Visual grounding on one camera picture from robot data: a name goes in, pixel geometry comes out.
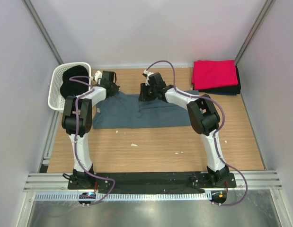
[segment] wooden table surface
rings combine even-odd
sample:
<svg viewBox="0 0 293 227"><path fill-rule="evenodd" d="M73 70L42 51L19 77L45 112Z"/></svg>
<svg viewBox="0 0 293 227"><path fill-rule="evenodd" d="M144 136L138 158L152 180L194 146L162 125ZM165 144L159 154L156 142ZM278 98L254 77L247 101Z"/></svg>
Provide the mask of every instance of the wooden table surface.
<svg viewBox="0 0 293 227"><path fill-rule="evenodd" d="M126 94L140 93L143 69L112 70ZM172 84L171 69L160 72ZM192 68L176 69L176 85L190 90ZM240 170L263 170L263 164L240 95L211 95L224 109L226 122L219 133L226 161ZM48 173L70 173L74 165L71 142L59 123ZM206 171L202 140L191 126L147 129L92 129L89 153L95 172Z"/></svg>

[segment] stack of folded clothes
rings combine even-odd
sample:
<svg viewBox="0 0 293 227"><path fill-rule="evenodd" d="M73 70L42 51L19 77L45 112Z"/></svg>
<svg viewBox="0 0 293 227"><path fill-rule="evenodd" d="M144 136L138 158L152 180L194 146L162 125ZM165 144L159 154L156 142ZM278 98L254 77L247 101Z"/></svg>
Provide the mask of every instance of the stack of folded clothes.
<svg viewBox="0 0 293 227"><path fill-rule="evenodd" d="M195 61L192 76L194 90L223 95L240 94L241 84L234 60Z"/></svg>

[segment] white wall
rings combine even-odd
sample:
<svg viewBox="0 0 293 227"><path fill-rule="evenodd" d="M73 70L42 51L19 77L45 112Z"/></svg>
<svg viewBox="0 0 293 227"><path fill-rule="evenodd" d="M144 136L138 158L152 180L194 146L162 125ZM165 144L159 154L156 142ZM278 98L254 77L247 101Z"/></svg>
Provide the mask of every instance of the white wall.
<svg viewBox="0 0 293 227"><path fill-rule="evenodd" d="M0 227L15 226L28 173L37 172L57 62L20 0L0 0Z"/></svg>
<svg viewBox="0 0 293 227"><path fill-rule="evenodd" d="M265 164L277 170L293 210L293 0L275 2L239 70Z"/></svg>
<svg viewBox="0 0 293 227"><path fill-rule="evenodd" d="M234 59L265 0L32 0L64 62Z"/></svg>

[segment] white cable clip strip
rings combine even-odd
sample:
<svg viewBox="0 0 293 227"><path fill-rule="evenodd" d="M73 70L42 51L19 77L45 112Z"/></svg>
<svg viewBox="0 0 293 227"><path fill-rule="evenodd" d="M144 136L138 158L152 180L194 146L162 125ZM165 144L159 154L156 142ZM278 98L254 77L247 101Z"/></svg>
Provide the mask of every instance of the white cable clip strip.
<svg viewBox="0 0 293 227"><path fill-rule="evenodd" d="M82 192L37 192L35 201L86 201L79 199ZM101 199L105 194L96 194L96 200ZM157 195L136 195L136 194L109 194L104 201L184 201L184 200L211 200L212 194L206 191L202 194L157 194Z"/></svg>

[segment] folded red cloth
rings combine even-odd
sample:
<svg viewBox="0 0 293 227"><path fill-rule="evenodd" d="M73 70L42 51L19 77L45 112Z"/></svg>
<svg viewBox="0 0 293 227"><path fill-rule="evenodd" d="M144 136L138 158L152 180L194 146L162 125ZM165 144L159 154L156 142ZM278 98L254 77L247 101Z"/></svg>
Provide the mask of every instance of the folded red cloth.
<svg viewBox="0 0 293 227"><path fill-rule="evenodd" d="M192 84L195 90L237 85L235 61L195 61Z"/></svg>

